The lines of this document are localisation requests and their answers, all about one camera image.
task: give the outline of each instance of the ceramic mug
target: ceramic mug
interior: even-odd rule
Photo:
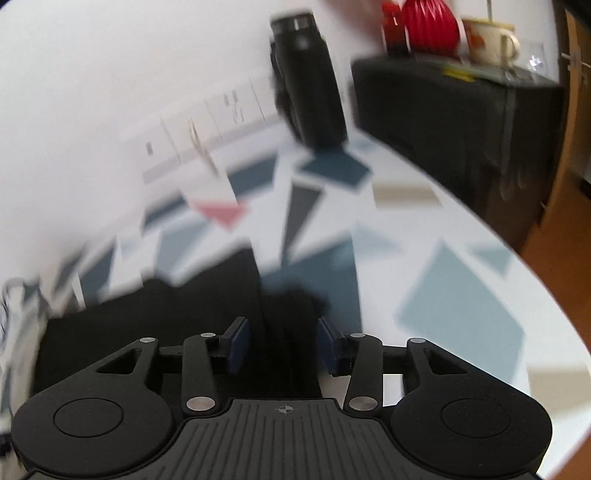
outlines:
[[[521,47],[513,25],[463,18],[470,58],[475,63],[512,68]]]

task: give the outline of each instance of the red ribbed vase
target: red ribbed vase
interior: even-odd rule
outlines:
[[[443,0],[407,0],[402,15],[413,51],[456,56],[460,28]]]

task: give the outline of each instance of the glass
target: glass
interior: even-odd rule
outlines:
[[[548,64],[544,44],[533,40],[520,40],[519,42],[521,43],[521,54],[515,64],[522,69],[547,77]]]

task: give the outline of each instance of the mug handle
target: mug handle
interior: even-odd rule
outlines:
[[[511,40],[511,44],[513,46],[513,53],[507,56],[507,61],[514,61],[521,53],[521,44],[519,43],[517,37],[512,33],[505,33],[503,34],[503,37],[505,37],[507,40]]]

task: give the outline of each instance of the bottle lid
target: bottle lid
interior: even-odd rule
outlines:
[[[271,29],[274,35],[281,35],[298,30],[316,28],[316,21],[311,12],[301,12],[288,17],[279,17],[271,19]]]
[[[382,12],[388,15],[398,15],[402,13],[402,9],[396,2],[386,0],[385,2],[382,2]]]

